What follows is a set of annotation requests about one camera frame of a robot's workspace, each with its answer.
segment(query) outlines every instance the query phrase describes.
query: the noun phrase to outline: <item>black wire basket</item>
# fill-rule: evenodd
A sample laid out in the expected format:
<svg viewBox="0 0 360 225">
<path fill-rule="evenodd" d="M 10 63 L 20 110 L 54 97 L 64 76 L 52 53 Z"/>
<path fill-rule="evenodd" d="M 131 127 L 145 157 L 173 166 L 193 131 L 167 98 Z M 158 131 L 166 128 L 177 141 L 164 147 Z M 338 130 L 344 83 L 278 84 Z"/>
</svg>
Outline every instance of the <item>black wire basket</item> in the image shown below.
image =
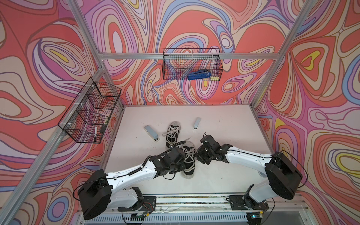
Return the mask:
<svg viewBox="0 0 360 225">
<path fill-rule="evenodd" d="M 219 48 L 165 48 L 163 79 L 219 81 L 223 71 L 219 53 Z"/>
<path fill-rule="evenodd" d="M 77 143 L 99 144 L 120 98 L 121 89 L 106 82 L 94 82 L 92 79 L 87 82 L 89 83 L 90 88 L 70 119 L 62 121 L 69 107 L 58 125 Z"/>
</svg>

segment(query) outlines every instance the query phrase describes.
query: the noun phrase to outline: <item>black sneaker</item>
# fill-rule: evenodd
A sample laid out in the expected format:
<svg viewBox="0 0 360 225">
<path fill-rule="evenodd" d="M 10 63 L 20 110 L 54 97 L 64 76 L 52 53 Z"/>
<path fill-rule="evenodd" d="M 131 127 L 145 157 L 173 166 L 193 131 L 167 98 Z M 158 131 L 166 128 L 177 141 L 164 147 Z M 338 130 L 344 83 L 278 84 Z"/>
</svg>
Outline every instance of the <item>black sneaker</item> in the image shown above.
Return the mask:
<svg viewBox="0 0 360 225">
<path fill-rule="evenodd" d="M 172 122 L 169 125 L 166 133 L 163 133 L 162 136 L 166 136 L 166 149 L 170 149 L 170 146 L 174 145 L 177 142 L 177 137 L 180 133 L 180 124 L 179 122 Z"/>
<path fill-rule="evenodd" d="M 186 178 L 190 179 L 194 176 L 195 171 L 195 146 L 192 142 L 186 141 L 183 145 L 183 151 L 185 153 L 185 169 L 181 171 L 181 175 Z"/>
</svg>

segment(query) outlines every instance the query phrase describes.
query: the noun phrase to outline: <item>colorful patterned backdrop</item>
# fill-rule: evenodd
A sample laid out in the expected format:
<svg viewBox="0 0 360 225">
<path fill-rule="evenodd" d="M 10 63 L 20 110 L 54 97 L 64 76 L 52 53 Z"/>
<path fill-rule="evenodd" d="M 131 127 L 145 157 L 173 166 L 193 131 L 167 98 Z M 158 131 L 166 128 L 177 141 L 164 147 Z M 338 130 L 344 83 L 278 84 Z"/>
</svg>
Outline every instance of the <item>colorful patterned backdrop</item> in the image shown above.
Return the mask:
<svg viewBox="0 0 360 225">
<path fill-rule="evenodd" d="M 218 46 L 278 52 L 303 0 L 88 0 L 82 12 L 100 52 Z"/>
<path fill-rule="evenodd" d="M 162 60 L 108 60 L 125 105 L 248 104 L 272 60 L 224 60 L 220 81 L 164 80 Z"/>
<path fill-rule="evenodd" d="M 0 207 L 96 69 L 65 0 L 0 1 Z M 99 168 L 118 113 L 102 144 L 64 138 L 12 225 L 69 224 L 73 188 Z"/>
<path fill-rule="evenodd" d="M 274 149 L 305 166 L 323 225 L 360 224 L 359 37 L 359 1 L 319 0 L 256 108 Z"/>
<path fill-rule="evenodd" d="M 120 1 L 80 3 L 100 52 L 153 53 L 209 48 L 223 53 L 276 53 L 298 1 Z M 271 60 L 223 60 L 216 81 L 164 81 L 162 60 L 106 60 L 126 105 L 248 104 Z"/>
</svg>

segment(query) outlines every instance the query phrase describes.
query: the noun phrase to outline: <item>black mounting plate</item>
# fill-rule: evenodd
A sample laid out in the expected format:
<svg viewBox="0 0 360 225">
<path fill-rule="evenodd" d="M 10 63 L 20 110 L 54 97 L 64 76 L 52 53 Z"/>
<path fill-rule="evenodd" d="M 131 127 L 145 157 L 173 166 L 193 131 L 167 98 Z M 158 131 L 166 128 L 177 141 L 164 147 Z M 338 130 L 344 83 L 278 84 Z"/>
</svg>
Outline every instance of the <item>black mounting plate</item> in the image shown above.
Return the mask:
<svg viewBox="0 0 360 225">
<path fill-rule="evenodd" d="M 144 200 L 143 200 L 143 205 L 141 206 L 141 208 L 139 210 L 137 210 L 136 212 L 148 212 L 149 210 L 144 207 L 144 205 L 146 207 L 149 208 L 150 211 L 155 211 L 155 205 L 156 205 L 156 196 L 144 196 Z M 119 212 L 121 212 L 121 208 L 123 212 L 133 212 L 132 209 L 130 208 L 125 208 L 125 207 L 118 207 L 117 210 Z"/>
<path fill-rule="evenodd" d="M 231 205 L 231 210 L 249 210 L 244 206 L 244 200 L 242 199 L 243 195 L 229 195 L 229 202 Z M 266 211 L 269 209 L 267 201 L 264 200 L 259 205 L 257 205 L 254 210 L 263 210 Z"/>
</svg>

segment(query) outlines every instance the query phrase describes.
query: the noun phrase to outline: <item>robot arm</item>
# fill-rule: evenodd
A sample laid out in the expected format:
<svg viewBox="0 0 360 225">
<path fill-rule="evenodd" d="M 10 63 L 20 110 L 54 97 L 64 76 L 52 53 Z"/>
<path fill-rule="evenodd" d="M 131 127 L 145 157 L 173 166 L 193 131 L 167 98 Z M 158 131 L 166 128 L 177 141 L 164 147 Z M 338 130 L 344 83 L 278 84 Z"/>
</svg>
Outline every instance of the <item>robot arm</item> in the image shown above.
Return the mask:
<svg viewBox="0 0 360 225">
<path fill-rule="evenodd" d="M 259 171 L 259 174 L 266 178 L 259 184 L 251 185 L 243 196 L 244 205 L 248 209 L 253 209 L 263 200 L 275 196 L 294 198 L 302 174 L 283 153 L 259 154 L 229 144 L 220 146 L 210 135 L 203 137 L 201 143 L 203 145 L 195 154 L 201 163 L 209 165 L 212 160 L 217 160 L 241 164 Z"/>
<path fill-rule="evenodd" d="M 143 164 L 126 170 L 108 174 L 103 170 L 95 171 L 78 191 L 84 219 L 92 219 L 110 208 L 138 210 L 144 200 L 141 191 L 135 187 L 128 190 L 124 188 L 184 170 L 185 153 L 177 146 L 181 143 L 160 155 L 148 156 Z M 253 168 L 266 177 L 263 182 L 251 185 L 243 196 L 243 204 L 248 209 L 254 209 L 258 203 L 274 196 L 285 199 L 294 197 L 302 175 L 282 153 L 258 154 L 229 144 L 220 146 L 210 135 L 202 138 L 201 143 L 195 154 L 201 163 L 209 165 L 212 160 L 237 163 Z"/>
<path fill-rule="evenodd" d="M 126 170 L 108 174 L 102 169 L 95 171 L 78 191 L 84 219 L 92 219 L 110 208 L 138 210 L 144 200 L 141 191 L 135 187 L 129 190 L 124 188 L 143 180 L 184 170 L 185 153 L 176 145 L 160 155 L 148 156 L 143 164 Z"/>
</svg>

